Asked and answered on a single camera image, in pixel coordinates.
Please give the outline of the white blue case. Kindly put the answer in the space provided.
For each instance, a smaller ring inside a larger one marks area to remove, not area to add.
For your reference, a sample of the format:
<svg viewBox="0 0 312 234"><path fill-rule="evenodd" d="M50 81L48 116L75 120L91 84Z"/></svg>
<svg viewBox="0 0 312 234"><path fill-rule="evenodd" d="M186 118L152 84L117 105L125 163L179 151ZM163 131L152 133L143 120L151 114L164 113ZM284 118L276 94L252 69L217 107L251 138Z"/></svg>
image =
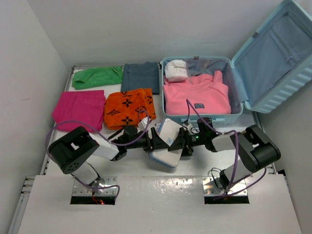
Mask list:
<svg viewBox="0 0 312 234"><path fill-rule="evenodd" d="M170 168L177 167L181 158L182 149L169 151L169 148L177 138L181 127L180 124L169 118L164 119L160 123L156 133L165 143L166 148L155 149L151 153L148 153L148 157Z"/></svg>

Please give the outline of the orange black patterned towel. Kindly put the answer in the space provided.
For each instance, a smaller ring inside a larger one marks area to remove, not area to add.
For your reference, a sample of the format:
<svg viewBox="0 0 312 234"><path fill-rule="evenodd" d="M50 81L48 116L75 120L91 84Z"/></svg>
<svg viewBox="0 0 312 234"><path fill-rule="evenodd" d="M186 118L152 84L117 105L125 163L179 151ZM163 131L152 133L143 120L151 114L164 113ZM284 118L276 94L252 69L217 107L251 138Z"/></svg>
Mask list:
<svg viewBox="0 0 312 234"><path fill-rule="evenodd" d="M125 125L138 126L146 116L156 119L151 88L112 93L105 101L104 124L110 130L119 130Z"/></svg>

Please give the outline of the pink hoodie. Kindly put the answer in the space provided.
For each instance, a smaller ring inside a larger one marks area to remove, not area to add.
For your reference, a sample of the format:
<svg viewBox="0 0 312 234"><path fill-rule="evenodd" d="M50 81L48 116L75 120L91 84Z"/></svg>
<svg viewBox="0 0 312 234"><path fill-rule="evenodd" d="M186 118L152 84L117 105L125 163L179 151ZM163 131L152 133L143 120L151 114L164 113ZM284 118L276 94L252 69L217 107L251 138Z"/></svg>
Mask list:
<svg viewBox="0 0 312 234"><path fill-rule="evenodd" d="M181 82L169 82L164 78L165 113L171 116L186 115L189 100L200 114L231 113L229 88L223 83L222 72L201 74Z"/></svg>

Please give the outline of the white drawstring pouch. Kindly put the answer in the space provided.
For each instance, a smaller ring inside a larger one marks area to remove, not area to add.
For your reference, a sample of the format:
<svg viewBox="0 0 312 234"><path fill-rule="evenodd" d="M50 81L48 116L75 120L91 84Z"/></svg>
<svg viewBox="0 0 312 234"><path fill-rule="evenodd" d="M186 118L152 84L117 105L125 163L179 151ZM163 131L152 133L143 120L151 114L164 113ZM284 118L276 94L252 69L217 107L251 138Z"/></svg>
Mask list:
<svg viewBox="0 0 312 234"><path fill-rule="evenodd" d="M165 77L168 82L182 82L189 77L188 65L184 60L172 60L165 66Z"/></svg>

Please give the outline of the magenta garment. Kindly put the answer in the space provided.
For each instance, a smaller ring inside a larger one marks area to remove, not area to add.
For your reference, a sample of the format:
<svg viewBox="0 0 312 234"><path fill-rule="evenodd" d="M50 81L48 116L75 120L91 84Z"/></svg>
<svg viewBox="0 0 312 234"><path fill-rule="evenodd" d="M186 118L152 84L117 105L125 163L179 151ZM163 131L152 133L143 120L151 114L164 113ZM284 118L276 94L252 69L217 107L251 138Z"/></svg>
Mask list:
<svg viewBox="0 0 312 234"><path fill-rule="evenodd" d="M70 132L80 124L86 123L88 132L100 131L104 120L105 95L103 90L63 92L52 112L56 124L68 123L57 127L59 131Z"/></svg>

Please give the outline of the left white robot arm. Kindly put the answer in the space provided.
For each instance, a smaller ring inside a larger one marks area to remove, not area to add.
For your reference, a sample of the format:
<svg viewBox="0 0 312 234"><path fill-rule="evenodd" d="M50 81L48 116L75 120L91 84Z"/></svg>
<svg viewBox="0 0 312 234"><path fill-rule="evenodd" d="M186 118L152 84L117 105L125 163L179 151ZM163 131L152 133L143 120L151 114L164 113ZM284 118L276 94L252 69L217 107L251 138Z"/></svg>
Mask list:
<svg viewBox="0 0 312 234"><path fill-rule="evenodd" d="M95 181L99 179L99 175L87 163L87 159L95 155L109 161L118 161L126 156L128 149L142 148L150 153L169 148L154 127L151 128L151 134L149 137L147 131L139 132L136 127L127 125L108 139L102 139L79 126L54 141L47 147L47 151L64 174L71 174L83 186L96 189Z"/></svg>

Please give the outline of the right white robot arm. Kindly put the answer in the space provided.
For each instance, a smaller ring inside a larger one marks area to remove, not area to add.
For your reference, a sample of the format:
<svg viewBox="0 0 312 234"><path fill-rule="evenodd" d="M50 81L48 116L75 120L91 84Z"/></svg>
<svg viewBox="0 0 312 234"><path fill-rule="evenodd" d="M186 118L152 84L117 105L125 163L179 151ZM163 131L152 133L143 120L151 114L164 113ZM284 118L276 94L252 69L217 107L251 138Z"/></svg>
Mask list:
<svg viewBox="0 0 312 234"><path fill-rule="evenodd" d="M242 132L225 133L213 128L208 117L197 120L199 132L190 134L180 128L168 151L182 150L183 156L191 156L195 146L204 145L210 152L234 150L234 163L219 174L219 185L228 191L234 184L280 160L281 152L273 141L257 125Z"/></svg>

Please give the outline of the grey blue folded garment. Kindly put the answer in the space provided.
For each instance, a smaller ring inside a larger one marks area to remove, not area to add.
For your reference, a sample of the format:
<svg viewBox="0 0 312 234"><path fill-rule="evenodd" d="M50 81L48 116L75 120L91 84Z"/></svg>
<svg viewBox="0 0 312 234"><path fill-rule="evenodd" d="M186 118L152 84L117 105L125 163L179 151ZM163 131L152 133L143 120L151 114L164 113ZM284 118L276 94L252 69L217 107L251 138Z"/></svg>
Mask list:
<svg viewBox="0 0 312 234"><path fill-rule="evenodd" d="M151 88L153 95L159 95L159 69L157 62L124 65L120 91L127 92L139 88Z"/></svg>

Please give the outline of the green folded cloth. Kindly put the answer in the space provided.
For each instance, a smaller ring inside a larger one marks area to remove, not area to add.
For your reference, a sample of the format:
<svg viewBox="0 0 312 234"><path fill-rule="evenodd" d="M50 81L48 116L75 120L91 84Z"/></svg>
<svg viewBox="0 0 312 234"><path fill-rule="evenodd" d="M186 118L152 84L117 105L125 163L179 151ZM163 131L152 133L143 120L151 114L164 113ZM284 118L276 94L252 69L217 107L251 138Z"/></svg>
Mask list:
<svg viewBox="0 0 312 234"><path fill-rule="evenodd" d="M89 68L74 73L72 87L76 90L122 83L121 66Z"/></svg>

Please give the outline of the light blue hard suitcase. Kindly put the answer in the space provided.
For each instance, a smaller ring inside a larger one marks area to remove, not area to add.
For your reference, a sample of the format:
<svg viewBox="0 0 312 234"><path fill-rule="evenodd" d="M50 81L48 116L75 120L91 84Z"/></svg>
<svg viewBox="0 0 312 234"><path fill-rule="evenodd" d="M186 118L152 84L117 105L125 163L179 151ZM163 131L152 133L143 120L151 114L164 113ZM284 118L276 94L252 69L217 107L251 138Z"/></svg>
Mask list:
<svg viewBox="0 0 312 234"><path fill-rule="evenodd" d="M233 58L183 57L192 76L222 73L230 114L211 114L232 124L244 109L269 113L312 79L312 18L295 1L281 2Z"/></svg>

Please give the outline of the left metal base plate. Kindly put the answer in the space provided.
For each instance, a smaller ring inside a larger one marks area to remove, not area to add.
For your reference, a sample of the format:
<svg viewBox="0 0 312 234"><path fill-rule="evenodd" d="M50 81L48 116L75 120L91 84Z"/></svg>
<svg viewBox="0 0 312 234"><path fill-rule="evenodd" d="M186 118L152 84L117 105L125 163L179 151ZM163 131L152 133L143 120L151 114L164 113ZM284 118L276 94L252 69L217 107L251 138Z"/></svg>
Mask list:
<svg viewBox="0 0 312 234"><path fill-rule="evenodd" d="M119 186L117 185L116 176L100 177L90 185L84 185L75 179L72 196L113 196L118 195Z"/></svg>

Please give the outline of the metal base plate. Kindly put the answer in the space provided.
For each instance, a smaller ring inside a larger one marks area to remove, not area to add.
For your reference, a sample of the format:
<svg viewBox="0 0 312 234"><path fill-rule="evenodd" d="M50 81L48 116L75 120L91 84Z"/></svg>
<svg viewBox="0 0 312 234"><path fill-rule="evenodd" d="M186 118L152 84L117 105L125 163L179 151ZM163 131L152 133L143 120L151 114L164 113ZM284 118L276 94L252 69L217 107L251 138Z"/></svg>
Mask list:
<svg viewBox="0 0 312 234"><path fill-rule="evenodd" d="M212 176L202 177L202 186L204 197L214 198L222 195L229 195L234 197L247 196L248 191L246 189L247 184L245 180L242 180L234 185L225 193L225 189L222 187L219 178Z"/></svg>
<svg viewBox="0 0 312 234"><path fill-rule="evenodd" d="M72 196L113 196L118 195L119 186L117 185L116 176L100 177L90 185L84 185L75 179Z"/></svg>

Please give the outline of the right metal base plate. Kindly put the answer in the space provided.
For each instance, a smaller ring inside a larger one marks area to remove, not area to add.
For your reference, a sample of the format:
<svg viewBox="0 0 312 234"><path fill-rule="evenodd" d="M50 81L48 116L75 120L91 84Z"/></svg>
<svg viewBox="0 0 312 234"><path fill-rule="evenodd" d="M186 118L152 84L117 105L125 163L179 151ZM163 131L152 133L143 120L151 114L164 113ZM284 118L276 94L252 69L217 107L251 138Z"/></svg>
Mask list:
<svg viewBox="0 0 312 234"><path fill-rule="evenodd" d="M245 180L242 180L234 185L225 193L225 189L222 187L219 178L212 176L202 177L202 186L204 197L214 198L222 195L229 195L234 197L247 196L248 191L246 189L247 184Z"/></svg>

